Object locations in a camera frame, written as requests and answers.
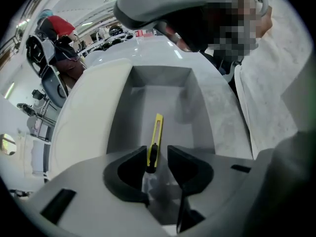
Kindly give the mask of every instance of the white wall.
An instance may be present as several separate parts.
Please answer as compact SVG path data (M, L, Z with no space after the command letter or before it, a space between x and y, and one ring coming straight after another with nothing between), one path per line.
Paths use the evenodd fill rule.
M10 103L14 106L18 103L34 104L35 99L32 96L32 91L40 88L40 78L27 61L22 64L21 69L11 81L14 82L14 88L8 98Z
M18 130L29 132L26 126L28 116L0 96L0 134L7 133L14 139ZM25 178L18 152L8 156L0 154L0 175L8 189L35 192L44 185L42 179Z

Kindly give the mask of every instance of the yellow utility knife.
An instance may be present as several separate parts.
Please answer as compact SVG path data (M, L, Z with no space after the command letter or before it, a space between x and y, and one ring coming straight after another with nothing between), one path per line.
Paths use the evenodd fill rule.
M163 121L163 116L157 113L155 126L154 126L154 133L153 133L153 138L152 138L152 144L148 149L147 169L146 169L147 173L154 173L157 168L158 153L160 151L162 121Z

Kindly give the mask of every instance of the black slot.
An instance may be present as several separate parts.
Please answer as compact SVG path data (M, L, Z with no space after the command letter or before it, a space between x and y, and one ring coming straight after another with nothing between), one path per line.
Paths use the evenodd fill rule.
M241 166L237 164L234 164L233 166L231 166L231 168L237 171L245 172L245 173L249 173L251 170L251 168L249 167L245 167L245 166Z
M62 189L52 201L43 209L41 215L53 224L57 224L76 192Z

